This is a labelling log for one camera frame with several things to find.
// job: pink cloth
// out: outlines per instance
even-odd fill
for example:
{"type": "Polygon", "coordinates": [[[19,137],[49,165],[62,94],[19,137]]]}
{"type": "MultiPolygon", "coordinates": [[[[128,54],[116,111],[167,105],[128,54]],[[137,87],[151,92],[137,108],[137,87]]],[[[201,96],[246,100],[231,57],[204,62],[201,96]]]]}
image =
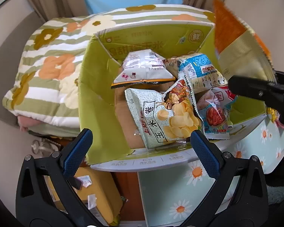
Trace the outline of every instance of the pink cloth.
{"type": "Polygon", "coordinates": [[[42,124],[40,120],[35,120],[33,118],[25,117],[22,115],[17,116],[18,124],[20,126],[20,131],[27,132],[28,127],[42,124]]]}

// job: daisy pattern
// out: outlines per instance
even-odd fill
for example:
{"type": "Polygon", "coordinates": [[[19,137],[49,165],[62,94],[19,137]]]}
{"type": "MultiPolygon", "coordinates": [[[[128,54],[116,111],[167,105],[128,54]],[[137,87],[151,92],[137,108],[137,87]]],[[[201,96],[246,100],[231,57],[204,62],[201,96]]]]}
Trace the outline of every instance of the daisy pattern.
{"type": "Polygon", "coordinates": [[[207,173],[199,160],[190,162],[188,165],[190,166],[191,170],[187,171],[184,177],[190,177],[186,185],[189,185],[192,182],[193,185],[196,186],[197,181],[202,181],[202,176],[207,173]]]}
{"type": "Polygon", "coordinates": [[[222,201],[222,204],[230,201],[234,193],[235,193],[234,189],[231,189],[231,190],[227,191],[227,193],[226,193],[226,195],[225,195],[225,197],[224,197],[224,199],[222,201]]]}
{"type": "Polygon", "coordinates": [[[266,165],[264,156],[260,156],[260,163],[261,163],[262,168],[264,168],[264,166],[266,165]]]}
{"type": "Polygon", "coordinates": [[[280,157],[280,155],[281,155],[281,148],[277,148],[276,149],[276,158],[279,158],[280,157]]]}
{"type": "Polygon", "coordinates": [[[178,204],[174,203],[172,207],[170,207],[170,214],[169,215],[174,215],[173,219],[176,219],[178,216],[181,218],[186,219],[192,211],[189,210],[193,205],[188,205],[189,201],[184,201],[181,203],[181,201],[178,202],[178,204]]]}
{"type": "Polygon", "coordinates": [[[267,136],[268,136],[268,129],[266,129],[266,126],[262,125],[262,127],[261,127],[262,143],[265,143],[265,142],[266,142],[267,136]]]}
{"type": "Polygon", "coordinates": [[[242,156],[246,153],[245,147],[243,144],[238,142],[235,146],[235,150],[233,156],[236,158],[242,158],[242,156]]]}

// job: screw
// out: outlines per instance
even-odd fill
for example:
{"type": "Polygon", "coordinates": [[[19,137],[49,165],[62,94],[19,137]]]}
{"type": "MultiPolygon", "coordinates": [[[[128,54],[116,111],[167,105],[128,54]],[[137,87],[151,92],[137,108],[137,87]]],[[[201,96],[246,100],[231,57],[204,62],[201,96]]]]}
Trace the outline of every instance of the screw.
{"type": "Polygon", "coordinates": [[[59,151],[55,151],[51,155],[52,155],[52,157],[57,158],[60,155],[60,152],[59,151]]]}
{"type": "Polygon", "coordinates": [[[224,152],[224,153],[223,153],[223,156],[224,156],[225,158],[230,158],[230,157],[231,157],[231,153],[229,153],[229,152],[224,152]]]}
{"type": "Polygon", "coordinates": [[[253,155],[251,158],[252,158],[254,161],[258,161],[258,160],[259,160],[258,156],[256,156],[256,155],[253,155]]]}
{"type": "Polygon", "coordinates": [[[30,159],[31,159],[31,155],[29,154],[29,155],[25,156],[24,159],[25,159],[26,161],[27,161],[27,160],[30,160],[30,159]]]}

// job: cardboard box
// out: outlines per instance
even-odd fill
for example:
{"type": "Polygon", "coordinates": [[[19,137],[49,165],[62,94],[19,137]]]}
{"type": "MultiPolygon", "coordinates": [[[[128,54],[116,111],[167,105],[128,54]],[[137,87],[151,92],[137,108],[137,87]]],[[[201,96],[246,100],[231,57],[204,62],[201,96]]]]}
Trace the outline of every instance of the cardboard box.
{"type": "MultiPolygon", "coordinates": [[[[75,174],[76,177],[85,175],[89,175],[92,185],[88,186],[87,188],[82,186],[81,190],[74,189],[74,191],[84,204],[88,203],[87,197],[89,195],[95,194],[97,198],[97,209],[107,223],[112,223],[114,218],[120,213],[123,202],[111,173],[92,170],[90,167],[79,167],[75,174]]],[[[65,210],[50,178],[46,178],[49,192],[56,207],[59,210],[65,210]]]]}

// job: white snack bag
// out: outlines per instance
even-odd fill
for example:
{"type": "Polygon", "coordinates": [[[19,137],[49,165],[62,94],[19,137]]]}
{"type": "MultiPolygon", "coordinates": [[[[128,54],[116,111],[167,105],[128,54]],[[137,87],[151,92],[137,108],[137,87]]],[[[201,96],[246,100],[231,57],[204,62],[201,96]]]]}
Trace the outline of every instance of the white snack bag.
{"type": "Polygon", "coordinates": [[[123,71],[114,80],[111,88],[130,84],[158,84],[174,81],[176,78],[166,70],[165,61],[165,58],[150,49],[130,52],[122,64],[123,71]]]}

